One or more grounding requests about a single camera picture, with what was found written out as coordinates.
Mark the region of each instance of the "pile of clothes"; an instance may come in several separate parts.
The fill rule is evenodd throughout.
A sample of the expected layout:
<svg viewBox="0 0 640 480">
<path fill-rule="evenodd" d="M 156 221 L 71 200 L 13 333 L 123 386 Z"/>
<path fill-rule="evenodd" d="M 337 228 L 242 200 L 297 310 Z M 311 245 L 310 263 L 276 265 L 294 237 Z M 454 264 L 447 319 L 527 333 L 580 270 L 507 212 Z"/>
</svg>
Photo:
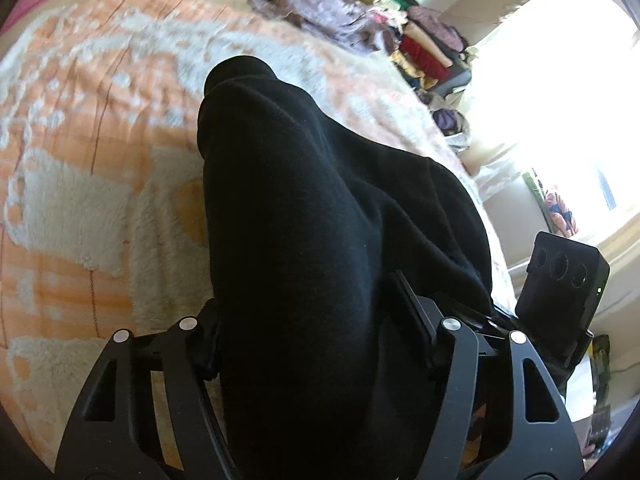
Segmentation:
<svg viewBox="0 0 640 480">
<path fill-rule="evenodd" d="M 457 152 L 469 146 L 465 118 L 434 100 L 471 81 L 468 43 L 415 0 L 249 0 L 269 20 L 282 19 L 361 56 L 389 56 Z"/>
</svg>

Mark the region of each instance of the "black sweatpants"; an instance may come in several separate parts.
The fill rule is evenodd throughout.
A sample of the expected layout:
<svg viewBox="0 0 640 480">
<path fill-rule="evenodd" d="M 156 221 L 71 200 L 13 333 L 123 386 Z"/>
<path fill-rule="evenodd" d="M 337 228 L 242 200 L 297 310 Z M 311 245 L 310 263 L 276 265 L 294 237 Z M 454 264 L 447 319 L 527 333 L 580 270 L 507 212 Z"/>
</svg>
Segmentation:
<svg viewBox="0 0 640 480">
<path fill-rule="evenodd" d="M 428 382 L 380 305 L 491 306 L 482 221 L 435 161 L 364 139 L 253 57 L 207 77 L 198 117 L 228 443 L 245 480 L 394 480 Z"/>
</svg>

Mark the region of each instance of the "white curtain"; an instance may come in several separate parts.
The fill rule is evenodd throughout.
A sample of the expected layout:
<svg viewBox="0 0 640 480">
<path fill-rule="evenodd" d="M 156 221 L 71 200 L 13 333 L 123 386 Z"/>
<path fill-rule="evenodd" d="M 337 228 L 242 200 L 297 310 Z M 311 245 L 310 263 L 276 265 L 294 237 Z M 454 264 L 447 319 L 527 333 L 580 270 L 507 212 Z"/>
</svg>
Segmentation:
<svg viewBox="0 0 640 480">
<path fill-rule="evenodd" d="M 461 158 L 482 196 L 535 168 L 573 211 L 574 239 L 609 262 L 591 328 L 610 336 L 614 408 L 640 392 L 638 37 L 612 0 L 531 0 L 478 44 L 459 105 L 473 137 Z M 613 210 L 598 172 L 615 197 Z M 527 264 L 510 269 L 516 293 Z"/>
<path fill-rule="evenodd" d="M 473 138 L 461 158 L 482 174 L 486 198 L 533 166 L 594 224 L 594 211 L 608 211 L 593 203 L 594 168 L 621 203 L 631 202 L 626 168 L 640 145 L 636 39 L 633 21 L 611 0 L 531 0 L 478 44 L 459 104 Z"/>
</svg>

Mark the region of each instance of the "purple clothing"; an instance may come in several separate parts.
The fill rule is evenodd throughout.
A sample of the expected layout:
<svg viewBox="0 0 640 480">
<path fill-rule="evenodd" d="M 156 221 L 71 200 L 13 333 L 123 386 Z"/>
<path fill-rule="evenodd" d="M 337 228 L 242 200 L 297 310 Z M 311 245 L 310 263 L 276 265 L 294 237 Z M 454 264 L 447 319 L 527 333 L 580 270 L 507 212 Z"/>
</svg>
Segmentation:
<svg viewBox="0 0 640 480">
<path fill-rule="evenodd" d="M 389 56 L 398 48 L 391 28 L 378 22 L 371 7 L 358 0 L 249 0 L 249 3 L 268 20 L 283 18 L 355 54 L 381 50 Z"/>
<path fill-rule="evenodd" d="M 438 19 L 439 14 L 437 10 L 426 7 L 409 7 L 407 10 L 409 19 L 419 25 L 422 30 L 432 34 L 456 52 L 462 52 L 465 49 L 462 38 L 455 28 L 445 25 Z"/>
<path fill-rule="evenodd" d="M 453 130 L 457 126 L 456 113 L 448 108 L 434 111 L 433 120 L 443 133 L 447 130 Z"/>
</svg>

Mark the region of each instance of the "round hole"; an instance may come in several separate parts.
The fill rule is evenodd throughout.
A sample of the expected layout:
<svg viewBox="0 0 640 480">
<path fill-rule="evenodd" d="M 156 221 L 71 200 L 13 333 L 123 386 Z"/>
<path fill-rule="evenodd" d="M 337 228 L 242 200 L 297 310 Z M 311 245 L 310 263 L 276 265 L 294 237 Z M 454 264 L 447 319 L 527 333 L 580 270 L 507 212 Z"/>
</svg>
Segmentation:
<svg viewBox="0 0 640 480">
<path fill-rule="evenodd" d="M 587 281 L 587 267 L 583 264 L 577 266 L 571 274 L 571 284 L 575 288 L 580 288 Z"/>
<path fill-rule="evenodd" d="M 566 256 L 564 256 L 564 254 L 558 254 L 551 263 L 551 277 L 555 280 L 562 280 L 568 267 L 569 260 L 566 259 Z"/>
<path fill-rule="evenodd" d="M 542 267 L 546 262 L 546 251 L 544 249 L 540 249 L 538 254 L 536 254 L 535 264 L 537 267 Z"/>
</svg>

